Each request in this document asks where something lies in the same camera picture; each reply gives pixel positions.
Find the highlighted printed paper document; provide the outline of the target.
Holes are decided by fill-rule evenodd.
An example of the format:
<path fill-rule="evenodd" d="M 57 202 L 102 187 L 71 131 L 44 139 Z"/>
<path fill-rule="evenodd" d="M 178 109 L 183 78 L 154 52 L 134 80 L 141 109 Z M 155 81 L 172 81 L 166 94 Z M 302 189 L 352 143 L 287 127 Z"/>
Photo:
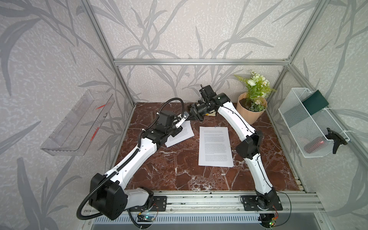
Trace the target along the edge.
<path fill-rule="evenodd" d="M 191 127 L 191 121 L 185 121 L 181 127 L 183 128 L 182 131 L 179 132 L 175 137 L 172 135 L 168 137 L 167 142 L 165 143 L 166 147 L 173 146 L 194 136 Z"/>

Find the plain printed paper document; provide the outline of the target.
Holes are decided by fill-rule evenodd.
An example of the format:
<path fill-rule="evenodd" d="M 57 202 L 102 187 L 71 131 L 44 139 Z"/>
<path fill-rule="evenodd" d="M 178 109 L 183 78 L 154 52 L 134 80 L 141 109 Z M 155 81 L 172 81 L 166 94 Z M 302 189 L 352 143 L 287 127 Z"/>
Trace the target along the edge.
<path fill-rule="evenodd" d="M 200 127 L 199 166 L 234 166 L 227 127 Z"/>

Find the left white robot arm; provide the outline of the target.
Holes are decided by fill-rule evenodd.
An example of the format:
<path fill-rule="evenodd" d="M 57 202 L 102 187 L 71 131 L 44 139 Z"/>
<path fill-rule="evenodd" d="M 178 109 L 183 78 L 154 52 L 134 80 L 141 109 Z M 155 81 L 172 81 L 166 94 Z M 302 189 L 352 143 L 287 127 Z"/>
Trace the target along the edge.
<path fill-rule="evenodd" d="M 85 216 L 82 206 L 77 210 L 79 219 L 93 219 L 106 216 L 110 220 L 117 219 L 122 212 L 148 210 L 153 206 L 154 193 L 144 187 L 126 189 L 128 182 L 170 136 L 176 136 L 188 118 L 188 112 L 175 115 L 169 111 L 161 111 L 156 120 L 139 136 L 137 146 L 115 167 L 105 174 L 97 173 L 90 184 L 90 193 L 83 204 L 88 203 L 98 211 L 97 214 Z"/>

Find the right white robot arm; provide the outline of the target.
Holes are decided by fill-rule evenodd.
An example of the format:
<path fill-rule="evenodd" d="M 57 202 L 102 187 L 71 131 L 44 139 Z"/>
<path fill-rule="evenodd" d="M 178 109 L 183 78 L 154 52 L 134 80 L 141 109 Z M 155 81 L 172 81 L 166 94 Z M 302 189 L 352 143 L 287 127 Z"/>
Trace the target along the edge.
<path fill-rule="evenodd" d="M 236 151 L 250 169 L 255 183 L 257 206 L 260 210 L 272 208 L 278 203 L 278 196 L 267 177 L 260 155 L 263 133 L 255 130 L 244 120 L 226 94 L 216 94 L 208 88 L 201 89 L 200 94 L 202 100 L 198 104 L 193 104 L 190 109 L 191 120 L 203 121 L 205 114 L 217 112 L 228 121 L 241 141 Z"/>

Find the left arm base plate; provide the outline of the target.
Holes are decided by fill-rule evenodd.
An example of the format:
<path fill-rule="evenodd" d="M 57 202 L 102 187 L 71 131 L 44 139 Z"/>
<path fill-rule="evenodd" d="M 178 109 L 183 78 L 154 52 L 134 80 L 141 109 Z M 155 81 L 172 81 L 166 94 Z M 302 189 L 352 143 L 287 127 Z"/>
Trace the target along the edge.
<path fill-rule="evenodd" d="M 143 211 L 166 211 L 167 196 L 153 196 L 143 206 L 132 207 L 129 210 L 131 212 L 143 212 Z"/>

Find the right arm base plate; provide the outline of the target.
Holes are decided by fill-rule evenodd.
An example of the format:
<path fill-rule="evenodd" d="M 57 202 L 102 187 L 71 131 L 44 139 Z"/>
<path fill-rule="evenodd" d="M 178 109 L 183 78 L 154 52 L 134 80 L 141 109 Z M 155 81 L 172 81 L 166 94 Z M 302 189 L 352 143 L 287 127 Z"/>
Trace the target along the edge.
<path fill-rule="evenodd" d="M 260 196 L 254 195 L 242 195 L 240 201 L 243 204 L 245 211 L 282 211 L 283 207 L 278 196 L 267 200 Z"/>

